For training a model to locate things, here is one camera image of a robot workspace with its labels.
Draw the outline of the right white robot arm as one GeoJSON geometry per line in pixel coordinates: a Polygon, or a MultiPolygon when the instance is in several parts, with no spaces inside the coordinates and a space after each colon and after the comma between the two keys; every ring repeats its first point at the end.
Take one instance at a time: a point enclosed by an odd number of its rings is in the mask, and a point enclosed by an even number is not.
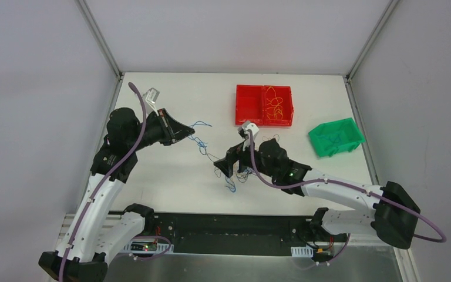
{"type": "Polygon", "coordinates": [[[398,249],[409,249],[420,208],[398,183],[385,186],[359,184],[327,175],[290,159],[276,140],[262,142],[257,150],[240,143],[229,148],[213,165],[226,176],[252,169],[271,178],[271,185],[288,194],[328,200],[347,210],[318,208],[310,224],[311,236],[319,241],[351,233],[376,235],[398,249]]]}

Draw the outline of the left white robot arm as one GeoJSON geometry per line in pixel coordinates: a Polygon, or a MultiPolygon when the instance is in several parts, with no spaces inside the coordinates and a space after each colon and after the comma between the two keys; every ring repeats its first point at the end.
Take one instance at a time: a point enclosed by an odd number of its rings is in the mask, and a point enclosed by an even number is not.
{"type": "Polygon", "coordinates": [[[156,229],[154,210],[133,204],[102,233],[110,209],[138,162],[137,151],[154,143],[173,145],[194,129],[173,119],[164,108],[140,121],[131,108],[115,109],[103,145],[90,168],[87,189],[66,234],[54,251],[45,251],[39,266],[56,281],[103,281],[109,264],[136,236],[156,229]]]}

